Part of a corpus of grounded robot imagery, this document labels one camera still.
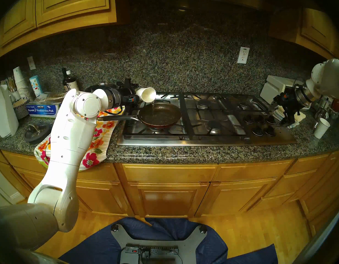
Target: pan handle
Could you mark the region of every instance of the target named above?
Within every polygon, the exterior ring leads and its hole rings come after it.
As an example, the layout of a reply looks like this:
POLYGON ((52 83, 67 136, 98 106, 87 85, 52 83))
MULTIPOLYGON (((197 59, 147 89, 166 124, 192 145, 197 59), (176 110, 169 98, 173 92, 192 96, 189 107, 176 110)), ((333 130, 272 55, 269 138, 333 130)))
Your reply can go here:
POLYGON ((121 120, 136 120, 140 121, 138 119, 138 116, 124 116, 124 115, 118 115, 118 116, 103 116, 103 117, 98 117, 98 121, 121 121, 121 120))

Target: electrical outlet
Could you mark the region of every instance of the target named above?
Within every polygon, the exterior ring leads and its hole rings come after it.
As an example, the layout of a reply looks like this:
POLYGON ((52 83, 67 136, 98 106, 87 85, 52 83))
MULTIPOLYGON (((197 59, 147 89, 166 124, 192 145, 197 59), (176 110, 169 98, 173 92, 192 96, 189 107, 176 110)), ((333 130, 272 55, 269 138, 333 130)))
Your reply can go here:
POLYGON ((246 64, 247 57, 249 55, 249 50, 250 50, 250 48, 248 48, 248 47, 240 47, 237 63, 246 64))
POLYGON ((27 57, 27 60, 28 60, 29 68, 31 70, 36 69, 33 57, 27 57))

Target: paper cup stack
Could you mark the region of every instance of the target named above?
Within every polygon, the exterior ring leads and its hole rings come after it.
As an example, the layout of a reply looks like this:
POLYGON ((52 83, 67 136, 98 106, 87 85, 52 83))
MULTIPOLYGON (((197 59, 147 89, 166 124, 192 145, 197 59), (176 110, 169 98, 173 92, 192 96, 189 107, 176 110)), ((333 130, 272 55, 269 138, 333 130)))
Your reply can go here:
POLYGON ((33 101, 35 99, 34 94, 32 93, 32 88, 30 83, 28 84, 20 70, 19 67, 13 69, 14 80, 16 81, 17 90, 21 98, 26 97, 28 100, 33 101))

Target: gas stove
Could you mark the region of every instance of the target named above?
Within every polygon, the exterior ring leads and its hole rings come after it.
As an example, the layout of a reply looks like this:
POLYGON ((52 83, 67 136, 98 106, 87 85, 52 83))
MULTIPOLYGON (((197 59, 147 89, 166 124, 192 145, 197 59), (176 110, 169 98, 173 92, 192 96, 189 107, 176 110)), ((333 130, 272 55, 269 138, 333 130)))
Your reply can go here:
MULTIPOLYGON (((168 129, 153 129, 135 120, 124 121, 118 145, 232 146, 296 143, 279 126, 267 107, 253 95, 210 93, 157 93, 155 102, 180 108, 181 119, 168 129)), ((142 102, 129 114, 136 115, 142 102)))

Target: frying pan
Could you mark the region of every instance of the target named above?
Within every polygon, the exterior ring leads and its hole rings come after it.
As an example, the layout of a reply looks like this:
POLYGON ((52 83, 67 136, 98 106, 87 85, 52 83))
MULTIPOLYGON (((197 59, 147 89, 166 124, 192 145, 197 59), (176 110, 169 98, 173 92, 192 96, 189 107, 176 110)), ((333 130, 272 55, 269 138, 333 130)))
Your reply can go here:
POLYGON ((132 116, 104 116, 98 121, 136 120, 144 123, 150 128, 168 128, 174 125, 182 117, 180 109, 168 103, 148 104, 139 110, 138 115, 132 116))

